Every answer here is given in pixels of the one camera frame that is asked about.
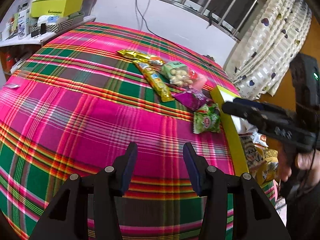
purple heart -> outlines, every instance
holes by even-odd
[[[269,26],[269,20],[267,18],[262,19],[261,23],[263,23],[265,26]]]

heart-patterned curtain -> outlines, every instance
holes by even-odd
[[[267,1],[225,69],[242,98],[276,93],[307,37],[311,15],[304,0]]]

black sleeve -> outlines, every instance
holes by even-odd
[[[320,183],[287,206],[287,230],[292,240],[320,239]]]

person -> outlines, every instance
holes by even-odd
[[[314,152],[298,154],[295,165],[309,170]],[[279,177],[286,182],[291,176],[284,150],[279,151]],[[316,150],[313,165],[306,179],[306,191],[301,197],[287,204],[287,230],[292,240],[320,239],[320,151]]]

human hand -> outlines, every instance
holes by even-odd
[[[307,154],[299,153],[295,159],[295,165],[300,170],[308,171],[311,167],[313,158],[313,151]],[[286,153],[282,149],[278,152],[278,175],[279,178],[286,182],[288,178],[291,176],[291,167],[287,164]],[[316,150],[315,158],[313,161],[312,168],[310,170],[308,179],[306,181],[306,185],[310,187],[314,187],[320,182],[320,151]]]

